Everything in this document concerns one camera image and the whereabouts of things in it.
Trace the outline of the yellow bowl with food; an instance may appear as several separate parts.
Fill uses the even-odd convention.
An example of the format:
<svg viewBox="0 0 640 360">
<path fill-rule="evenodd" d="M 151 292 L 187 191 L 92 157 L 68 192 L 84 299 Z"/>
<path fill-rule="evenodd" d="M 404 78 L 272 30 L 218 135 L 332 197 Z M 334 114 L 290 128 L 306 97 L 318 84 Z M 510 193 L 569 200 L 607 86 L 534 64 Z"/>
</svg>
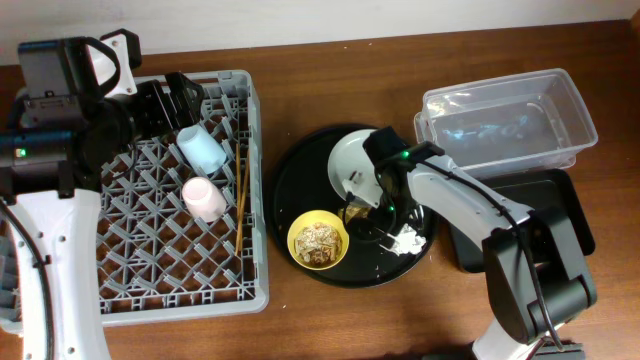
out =
<svg viewBox="0 0 640 360">
<path fill-rule="evenodd" d="M 302 267 L 322 271 L 340 263 L 350 245 L 343 221 L 325 210 L 308 211 L 297 217 L 287 233 L 287 248 Z"/>
</svg>

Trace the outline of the wooden chopstick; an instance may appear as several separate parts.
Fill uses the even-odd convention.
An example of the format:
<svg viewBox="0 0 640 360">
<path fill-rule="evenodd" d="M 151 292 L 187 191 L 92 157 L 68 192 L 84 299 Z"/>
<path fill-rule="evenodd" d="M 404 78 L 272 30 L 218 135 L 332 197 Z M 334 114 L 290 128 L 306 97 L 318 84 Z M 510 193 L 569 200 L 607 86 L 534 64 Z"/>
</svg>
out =
<svg viewBox="0 0 640 360">
<path fill-rule="evenodd" d="M 235 147 L 235 163 L 236 163 L 236 239 L 235 239 L 235 256 L 237 256 L 239 254 L 239 239 L 240 239 L 240 214 L 241 214 L 241 210 L 240 210 L 240 200 L 241 200 L 241 180 L 242 180 L 242 175 L 241 175 L 241 154 L 240 154 L 240 142 L 239 140 L 236 142 L 236 147 Z"/>
<path fill-rule="evenodd" d="M 244 208 L 245 208 L 245 204 L 246 204 L 246 196 L 247 196 L 247 191 L 248 191 L 248 185 L 249 185 L 249 173 L 250 173 L 250 151 L 247 151 L 246 154 L 246 159 L 245 159 L 245 167 L 244 167 L 244 173 L 243 173 L 243 178 L 242 178 L 242 192 L 241 192 L 241 198 L 240 198 L 240 205 L 239 205 L 239 218 L 238 218 L 238 231 L 237 231 L 237 238 L 236 238 L 236 256 L 240 256 L 241 252 L 242 252 L 242 239 L 243 239 L 243 224 L 244 224 Z"/>
</svg>

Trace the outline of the white round plate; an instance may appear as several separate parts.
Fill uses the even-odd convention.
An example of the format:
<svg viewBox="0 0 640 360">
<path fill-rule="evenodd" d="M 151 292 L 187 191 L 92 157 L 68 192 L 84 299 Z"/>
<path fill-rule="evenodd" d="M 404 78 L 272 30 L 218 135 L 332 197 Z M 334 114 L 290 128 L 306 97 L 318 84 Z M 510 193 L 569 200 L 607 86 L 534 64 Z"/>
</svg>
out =
<svg viewBox="0 0 640 360">
<path fill-rule="evenodd" d="M 373 132 L 373 129 L 353 131 L 342 137 L 331 150 L 327 173 L 331 186 L 343 200 L 346 199 L 347 193 L 342 186 L 342 181 L 352 172 L 372 171 L 374 173 L 374 165 L 363 148 L 364 141 Z M 354 203 L 358 206 L 366 206 L 356 198 Z"/>
</svg>

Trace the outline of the gold snack wrapper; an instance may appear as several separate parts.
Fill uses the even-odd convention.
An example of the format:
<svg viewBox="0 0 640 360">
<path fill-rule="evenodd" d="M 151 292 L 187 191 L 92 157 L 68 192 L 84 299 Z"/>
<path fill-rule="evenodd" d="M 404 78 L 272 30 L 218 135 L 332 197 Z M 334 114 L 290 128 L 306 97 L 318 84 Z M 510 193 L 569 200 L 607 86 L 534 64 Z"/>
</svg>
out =
<svg viewBox="0 0 640 360">
<path fill-rule="evenodd" d="M 338 216 L 343 220 L 345 224 L 349 223 L 352 219 L 367 218 L 371 207 L 362 207 L 356 205 L 348 205 L 338 211 Z"/>
</svg>

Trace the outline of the pink cup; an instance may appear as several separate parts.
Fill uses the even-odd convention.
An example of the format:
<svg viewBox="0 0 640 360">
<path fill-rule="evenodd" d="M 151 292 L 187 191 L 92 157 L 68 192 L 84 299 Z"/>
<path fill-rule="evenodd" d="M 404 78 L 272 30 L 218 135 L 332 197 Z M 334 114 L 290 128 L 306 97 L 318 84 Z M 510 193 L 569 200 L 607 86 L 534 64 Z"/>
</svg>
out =
<svg viewBox="0 0 640 360">
<path fill-rule="evenodd" d="M 194 219 L 211 223 L 222 217 L 227 202 L 222 192 L 207 178 L 194 177 L 182 187 L 182 198 Z"/>
</svg>

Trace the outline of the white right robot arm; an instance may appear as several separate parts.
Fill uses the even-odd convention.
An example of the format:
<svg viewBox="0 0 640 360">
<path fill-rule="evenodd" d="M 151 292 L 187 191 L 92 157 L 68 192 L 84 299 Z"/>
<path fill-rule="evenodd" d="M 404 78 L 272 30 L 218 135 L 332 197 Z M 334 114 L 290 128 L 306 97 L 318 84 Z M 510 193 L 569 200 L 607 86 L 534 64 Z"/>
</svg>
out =
<svg viewBox="0 0 640 360">
<path fill-rule="evenodd" d="M 438 146 L 410 146 L 390 128 L 358 130 L 331 152 L 347 201 L 384 211 L 388 221 L 355 218 L 400 242 L 402 227 L 424 207 L 461 231 L 482 253 L 494 318 L 455 359 L 583 359 L 582 345 L 558 329 L 596 303 L 580 232 L 560 208 L 515 202 L 460 169 Z"/>
</svg>

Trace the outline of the white tissue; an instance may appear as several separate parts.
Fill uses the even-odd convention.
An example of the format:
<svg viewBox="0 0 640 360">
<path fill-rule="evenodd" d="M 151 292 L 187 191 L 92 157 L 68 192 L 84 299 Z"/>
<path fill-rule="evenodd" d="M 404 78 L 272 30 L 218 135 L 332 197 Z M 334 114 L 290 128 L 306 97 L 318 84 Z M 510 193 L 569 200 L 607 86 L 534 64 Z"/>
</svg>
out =
<svg viewBox="0 0 640 360">
<path fill-rule="evenodd" d="M 387 234 L 379 241 L 379 246 L 397 256 L 418 255 L 426 243 L 425 237 L 418 235 L 409 224 L 405 224 L 397 235 Z"/>
</svg>

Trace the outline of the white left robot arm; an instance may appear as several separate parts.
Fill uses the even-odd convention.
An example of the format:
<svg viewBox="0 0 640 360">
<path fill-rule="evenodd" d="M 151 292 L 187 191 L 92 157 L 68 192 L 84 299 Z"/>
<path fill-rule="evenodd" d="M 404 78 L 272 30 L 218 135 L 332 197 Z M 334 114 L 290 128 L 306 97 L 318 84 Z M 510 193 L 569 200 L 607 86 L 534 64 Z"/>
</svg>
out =
<svg viewBox="0 0 640 360">
<path fill-rule="evenodd" d="M 1 212 L 19 271 L 23 355 L 105 359 L 96 243 L 102 168 L 192 126 L 205 92 L 179 72 L 136 82 L 138 37 L 25 42 L 26 83 L 1 134 Z"/>
</svg>

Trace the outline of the light blue cup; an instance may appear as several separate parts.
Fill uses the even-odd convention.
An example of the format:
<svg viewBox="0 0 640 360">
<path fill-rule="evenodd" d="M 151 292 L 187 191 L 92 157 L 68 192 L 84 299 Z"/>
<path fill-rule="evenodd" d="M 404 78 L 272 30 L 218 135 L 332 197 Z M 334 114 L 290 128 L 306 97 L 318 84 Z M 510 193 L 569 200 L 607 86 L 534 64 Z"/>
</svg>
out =
<svg viewBox="0 0 640 360">
<path fill-rule="evenodd" d="M 223 147 L 200 125 L 182 129 L 176 141 L 190 165 L 205 174 L 216 172 L 227 160 Z"/>
</svg>

